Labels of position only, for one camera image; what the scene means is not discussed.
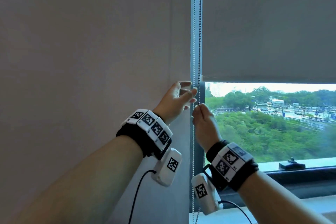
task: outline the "qr code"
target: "qr code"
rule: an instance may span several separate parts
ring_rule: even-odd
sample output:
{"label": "qr code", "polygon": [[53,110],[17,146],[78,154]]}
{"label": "qr code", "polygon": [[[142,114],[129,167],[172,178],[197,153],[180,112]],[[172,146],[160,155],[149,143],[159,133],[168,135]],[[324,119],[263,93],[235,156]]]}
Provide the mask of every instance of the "qr code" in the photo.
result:
{"label": "qr code", "polygon": [[135,114],[133,114],[131,116],[132,119],[140,119],[141,116],[143,116],[144,112],[135,112]]}
{"label": "qr code", "polygon": [[208,194],[208,192],[206,191],[204,187],[204,184],[200,184],[196,186],[195,189],[196,189],[198,198],[202,198]]}
{"label": "qr code", "polygon": [[168,167],[171,171],[175,172],[175,170],[176,170],[178,164],[179,164],[179,163],[178,163],[176,160],[174,160],[173,158],[170,158],[167,167]]}
{"label": "qr code", "polygon": [[169,136],[168,136],[168,134],[166,133],[166,131],[163,131],[163,132],[161,133],[161,135],[159,136],[159,139],[160,139],[160,141],[161,141],[161,143],[162,143],[163,145],[166,144],[166,142],[167,142],[168,139],[169,139]]}
{"label": "qr code", "polygon": [[239,155],[239,156],[244,156],[246,154],[246,152],[240,148],[239,146],[236,146],[235,148],[233,148],[233,150]]}
{"label": "qr code", "polygon": [[238,159],[238,157],[232,152],[228,151],[227,153],[224,154],[223,158],[228,162],[230,165],[233,165]]}
{"label": "qr code", "polygon": [[154,123],[154,125],[150,128],[157,136],[161,133],[163,128],[158,124],[157,122]]}
{"label": "qr code", "polygon": [[146,114],[145,117],[143,117],[141,120],[145,122],[148,126],[152,125],[154,122],[154,118],[149,114]]}
{"label": "qr code", "polygon": [[224,163],[224,161],[220,160],[216,165],[216,169],[221,175],[225,176],[225,174],[229,171],[230,167]]}

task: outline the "person's left forearm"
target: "person's left forearm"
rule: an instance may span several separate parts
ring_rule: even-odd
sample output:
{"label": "person's left forearm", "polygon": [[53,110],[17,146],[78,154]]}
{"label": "person's left forearm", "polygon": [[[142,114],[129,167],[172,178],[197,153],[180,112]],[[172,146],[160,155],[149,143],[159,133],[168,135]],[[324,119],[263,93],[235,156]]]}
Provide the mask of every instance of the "person's left forearm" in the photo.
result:
{"label": "person's left forearm", "polygon": [[104,223],[143,158],[138,144],[119,136],[43,192],[13,223]]}

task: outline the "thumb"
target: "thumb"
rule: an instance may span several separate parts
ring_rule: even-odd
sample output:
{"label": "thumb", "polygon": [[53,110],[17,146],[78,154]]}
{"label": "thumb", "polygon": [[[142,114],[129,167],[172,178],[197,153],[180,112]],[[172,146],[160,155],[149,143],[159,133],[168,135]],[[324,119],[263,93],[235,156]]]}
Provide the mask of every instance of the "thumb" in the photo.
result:
{"label": "thumb", "polygon": [[197,94],[197,88],[193,88],[192,90],[184,93],[182,96],[179,97],[180,103],[182,105],[185,105],[191,99],[193,99],[196,94]]}

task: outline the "sky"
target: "sky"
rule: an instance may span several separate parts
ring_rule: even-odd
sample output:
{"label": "sky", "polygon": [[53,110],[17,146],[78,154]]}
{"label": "sky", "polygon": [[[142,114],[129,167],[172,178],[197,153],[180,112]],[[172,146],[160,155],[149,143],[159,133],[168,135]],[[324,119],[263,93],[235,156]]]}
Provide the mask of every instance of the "sky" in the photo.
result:
{"label": "sky", "polygon": [[224,96],[232,90],[241,92],[252,92],[253,89],[265,86],[270,91],[282,90],[284,93],[296,92],[301,90],[318,91],[318,90],[336,90],[336,84],[310,84],[310,83],[243,83],[243,82],[218,82],[221,95]]}

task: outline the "gray roller blind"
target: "gray roller blind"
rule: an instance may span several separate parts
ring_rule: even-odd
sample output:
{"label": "gray roller blind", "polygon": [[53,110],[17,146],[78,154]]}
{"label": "gray roller blind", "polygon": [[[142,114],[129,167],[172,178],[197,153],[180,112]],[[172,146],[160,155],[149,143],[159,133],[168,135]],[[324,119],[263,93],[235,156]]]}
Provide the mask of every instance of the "gray roller blind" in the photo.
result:
{"label": "gray roller blind", "polygon": [[203,0],[203,80],[336,82],[336,0]]}

